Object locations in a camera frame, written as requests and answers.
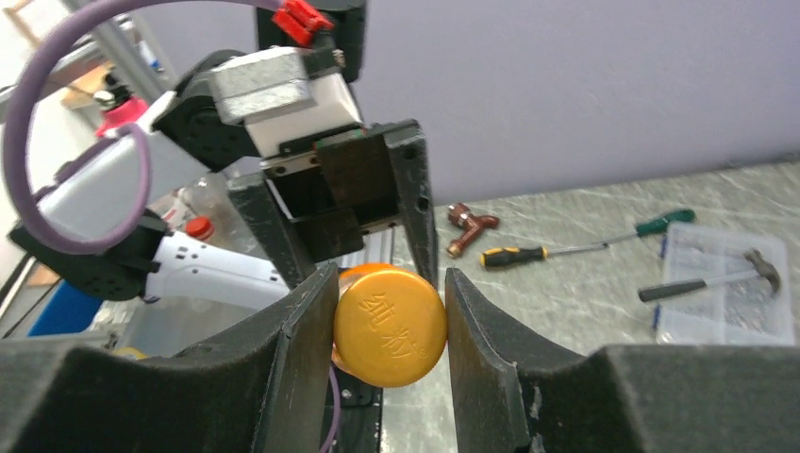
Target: table surface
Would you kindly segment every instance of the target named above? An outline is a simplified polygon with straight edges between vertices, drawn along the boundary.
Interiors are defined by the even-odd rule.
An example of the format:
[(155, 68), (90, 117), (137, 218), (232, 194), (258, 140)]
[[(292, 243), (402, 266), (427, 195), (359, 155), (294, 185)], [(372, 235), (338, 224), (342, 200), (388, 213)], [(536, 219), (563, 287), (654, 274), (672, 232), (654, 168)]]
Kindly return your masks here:
[[(789, 248), (795, 332), (800, 319), (800, 163), (654, 179), (561, 193), (470, 203), (501, 226), (484, 233), (459, 260), (444, 248), (459, 235), (438, 208), (440, 289), (456, 266), (489, 300), (526, 326), (575, 352), (606, 344), (651, 344), (653, 312), (637, 289), (661, 282), (660, 238), (618, 243), (610, 250), (552, 259), (502, 273), (487, 273), (478, 257), (498, 246), (559, 247), (598, 240), (665, 211), (689, 207), (697, 223), (781, 238)], [(413, 269), (405, 235), (398, 231), (394, 263)], [(447, 354), (419, 382), (387, 390), (382, 453), (456, 452), (456, 429)]]

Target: green screwdriver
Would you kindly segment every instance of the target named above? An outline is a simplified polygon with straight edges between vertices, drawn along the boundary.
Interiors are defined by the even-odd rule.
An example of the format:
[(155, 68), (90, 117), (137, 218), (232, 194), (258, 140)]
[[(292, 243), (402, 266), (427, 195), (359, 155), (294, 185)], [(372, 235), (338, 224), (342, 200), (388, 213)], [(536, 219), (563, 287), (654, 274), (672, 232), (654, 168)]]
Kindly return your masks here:
[(694, 222), (696, 216), (697, 215), (693, 210), (673, 210), (671, 212), (667, 212), (666, 214), (660, 215), (655, 219), (636, 224), (634, 226), (634, 230), (629, 233), (621, 234), (611, 239), (606, 239), (600, 243), (619, 243), (631, 238), (643, 238), (645, 236), (652, 236), (654, 234), (662, 234), (667, 232), (667, 227), (672, 222), (691, 223)]

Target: robotic arm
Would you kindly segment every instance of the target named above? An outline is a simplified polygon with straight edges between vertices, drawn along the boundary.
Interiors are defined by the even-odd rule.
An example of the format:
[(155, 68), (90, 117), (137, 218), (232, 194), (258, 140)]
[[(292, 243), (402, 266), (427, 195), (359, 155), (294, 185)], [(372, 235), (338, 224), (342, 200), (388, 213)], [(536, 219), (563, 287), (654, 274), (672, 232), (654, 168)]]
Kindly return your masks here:
[[(326, 26), (293, 29), (303, 14)], [(167, 231), (147, 214), (102, 254), (61, 253), (22, 223), (10, 238), (77, 289), (107, 300), (186, 295), (261, 309), (264, 292), (280, 287), (273, 265), (294, 287), (317, 262), (360, 250), (363, 235), (404, 225), (421, 275), (435, 283), (425, 137), (413, 120), (363, 124), (349, 86), (359, 68), (348, 66), (360, 63), (361, 45), (336, 41), (362, 38), (363, 14), (363, 5), (323, 15), (287, 3), (274, 22), (289, 45), (215, 52), (137, 123), (151, 150), (148, 202), (241, 158), (261, 158), (261, 172), (229, 181), (229, 190), (272, 264)], [(37, 194), (51, 225), (91, 240), (123, 222), (137, 185), (131, 170), (143, 166), (135, 139), (126, 135), (66, 165), (57, 184)]]

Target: red connector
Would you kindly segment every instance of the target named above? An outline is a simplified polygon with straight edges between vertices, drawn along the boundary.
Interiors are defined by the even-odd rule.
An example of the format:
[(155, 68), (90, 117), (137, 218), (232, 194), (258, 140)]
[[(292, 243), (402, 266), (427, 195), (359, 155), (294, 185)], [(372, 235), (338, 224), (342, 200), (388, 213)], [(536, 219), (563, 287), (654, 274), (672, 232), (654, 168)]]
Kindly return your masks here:
[(324, 29), (330, 30), (333, 24), (305, 0), (286, 0), (273, 15), (273, 22), (295, 42), (309, 46), (314, 33)]

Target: hammer head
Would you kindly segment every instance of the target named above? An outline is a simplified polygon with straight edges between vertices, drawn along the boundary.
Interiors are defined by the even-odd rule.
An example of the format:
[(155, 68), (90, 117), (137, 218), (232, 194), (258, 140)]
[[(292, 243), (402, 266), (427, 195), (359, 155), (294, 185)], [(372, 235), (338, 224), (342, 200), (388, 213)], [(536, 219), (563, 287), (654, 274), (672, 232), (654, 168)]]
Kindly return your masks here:
[(777, 294), (780, 291), (780, 274), (777, 269), (769, 261), (765, 260), (761, 252), (756, 249), (746, 252), (744, 258), (753, 263), (756, 272), (770, 282), (773, 294)]

